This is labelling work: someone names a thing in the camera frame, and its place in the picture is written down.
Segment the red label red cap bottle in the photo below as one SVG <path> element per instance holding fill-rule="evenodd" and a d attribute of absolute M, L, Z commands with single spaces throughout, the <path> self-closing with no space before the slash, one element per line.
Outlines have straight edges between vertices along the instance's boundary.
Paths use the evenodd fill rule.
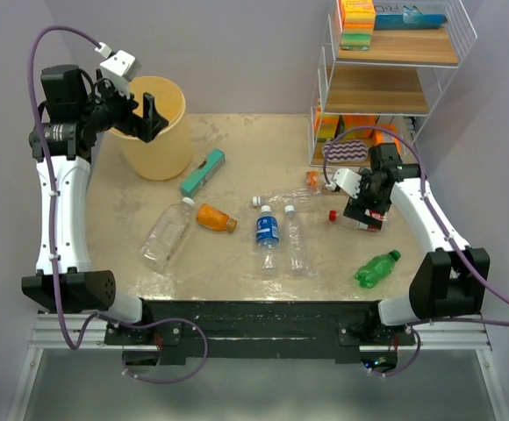
<path fill-rule="evenodd" d="M 380 232 L 382 230 L 382 228 L 368 228 L 368 225 L 357 223 L 356 221 L 350 218 L 345 218 L 340 211 L 336 210 L 329 211 L 328 220 L 333 224 L 337 224 L 338 226 L 344 226 L 350 229 L 358 229 L 361 231 L 368 232 Z"/>

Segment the green plastic bottle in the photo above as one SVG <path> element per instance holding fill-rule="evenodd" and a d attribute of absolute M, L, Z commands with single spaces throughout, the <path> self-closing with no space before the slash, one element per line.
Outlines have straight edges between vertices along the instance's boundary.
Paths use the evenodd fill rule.
<path fill-rule="evenodd" d="M 400 257 L 398 250 L 375 256 L 356 270 L 354 278 L 361 288 L 372 289 L 393 272 Z"/>

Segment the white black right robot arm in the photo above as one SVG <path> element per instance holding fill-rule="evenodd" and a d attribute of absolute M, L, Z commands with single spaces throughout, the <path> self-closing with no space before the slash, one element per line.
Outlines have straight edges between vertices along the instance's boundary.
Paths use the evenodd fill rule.
<path fill-rule="evenodd" d="M 369 168 L 334 173 L 333 182 L 349 196 L 344 216 L 379 227 L 381 221 L 371 214 L 384 216 L 396 207 L 424 258 L 407 293 L 378 302 L 376 316 L 364 324 L 367 339 L 382 345 L 399 325 L 477 314 L 485 292 L 478 279 L 488 275 L 489 254 L 472 247 L 449 223 L 418 162 L 404 163 L 392 143 L 372 147 L 369 157 Z"/>

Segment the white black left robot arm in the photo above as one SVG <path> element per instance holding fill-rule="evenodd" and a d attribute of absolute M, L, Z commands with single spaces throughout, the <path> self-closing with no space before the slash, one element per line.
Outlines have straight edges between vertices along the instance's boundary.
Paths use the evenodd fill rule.
<path fill-rule="evenodd" d="M 97 312 L 125 322 L 125 335 L 146 344 L 155 322 L 142 314 L 136 296 L 118 291 L 110 270 L 91 268 L 85 231 L 85 197 L 91 150 L 111 128 L 148 143 L 168 125 L 155 109 L 154 96 L 137 102 L 129 83 L 137 72 L 129 61 L 103 63 L 97 79 L 76 65 L 41 72 L 45 92 L 33 102 L 35 126 L 29 137 L 37 162 L 42 199 L 42 231 L 35 273 L 25 276 L 25 296 L 55 313 Z"/>

